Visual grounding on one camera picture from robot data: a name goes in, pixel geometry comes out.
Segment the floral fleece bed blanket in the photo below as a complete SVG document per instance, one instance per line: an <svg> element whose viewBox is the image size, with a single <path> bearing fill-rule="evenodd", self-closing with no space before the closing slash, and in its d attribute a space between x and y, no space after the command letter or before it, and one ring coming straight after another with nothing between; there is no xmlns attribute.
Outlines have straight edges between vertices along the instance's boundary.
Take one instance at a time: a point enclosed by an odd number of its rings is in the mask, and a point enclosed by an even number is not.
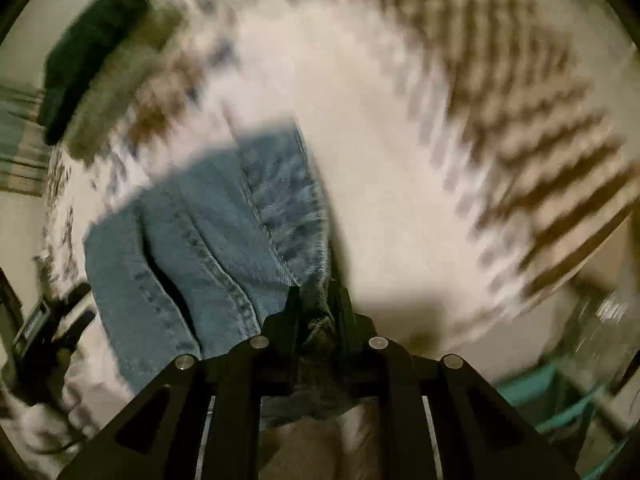
<svg viewBox="0 0 640 480"><path fill-rule="evenodd" d="M302 134L352 300L421 351L532 310L610 244L639 178L537 0L177 0L136 93L102 73L51 160L56 288L90 226L267 126ZM157 0L167 4L171 0Z"/></svg>

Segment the plaid grey cloth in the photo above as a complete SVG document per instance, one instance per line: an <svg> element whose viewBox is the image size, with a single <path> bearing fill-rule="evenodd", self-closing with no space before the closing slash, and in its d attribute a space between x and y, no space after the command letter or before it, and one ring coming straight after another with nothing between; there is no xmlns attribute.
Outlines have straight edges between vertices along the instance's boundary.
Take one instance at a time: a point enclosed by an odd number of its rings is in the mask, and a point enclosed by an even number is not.
<svg viewBox="0 0 640 480"><path fill-rule="evenodd" d="M46 185L51 148L37 124L41 93L1 84L1 189L41 196Z"/></svg>

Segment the teal and white drying rack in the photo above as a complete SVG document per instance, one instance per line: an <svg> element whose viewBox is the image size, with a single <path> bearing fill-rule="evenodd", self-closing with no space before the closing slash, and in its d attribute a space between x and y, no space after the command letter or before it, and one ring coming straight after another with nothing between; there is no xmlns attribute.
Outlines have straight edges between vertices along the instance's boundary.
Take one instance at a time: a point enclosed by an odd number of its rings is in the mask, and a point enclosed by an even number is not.
<svg viewBox="0 0 640 480"><path fill-rule="evenodd" d="M624 415L605 385L568 363L539 363L496 388L579 478L606 478L638 440L638 417Z"/></svg>

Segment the blue denim jeans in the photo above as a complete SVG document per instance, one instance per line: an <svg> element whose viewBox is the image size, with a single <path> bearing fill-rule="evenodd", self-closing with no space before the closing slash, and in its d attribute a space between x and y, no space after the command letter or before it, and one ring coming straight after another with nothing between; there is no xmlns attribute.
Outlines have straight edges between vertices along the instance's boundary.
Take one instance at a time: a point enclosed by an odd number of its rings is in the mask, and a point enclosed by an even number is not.
<svg viewBox="0 0 640 480"><path fill-rule="evenodd" d="M170 361L221 356L260 332L298 288L317 308L293 395L268 426L327 418L344 400L323 370L330 342L328 212L299 128L244 131L94 224L85 268L119 375L141 391Z"/></svg>

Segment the dark green folded blanket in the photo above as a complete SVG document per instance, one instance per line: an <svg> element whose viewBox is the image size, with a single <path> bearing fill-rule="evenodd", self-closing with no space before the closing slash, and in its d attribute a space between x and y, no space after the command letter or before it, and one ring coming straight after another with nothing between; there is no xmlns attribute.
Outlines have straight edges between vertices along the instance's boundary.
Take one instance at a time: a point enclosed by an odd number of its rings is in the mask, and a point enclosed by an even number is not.
<svg viewBox="0 0 640 480"><path fill-rule="evenodd" d="M176 0L92 0L44 64L44 143L89 165L182 21Z"/></svg>

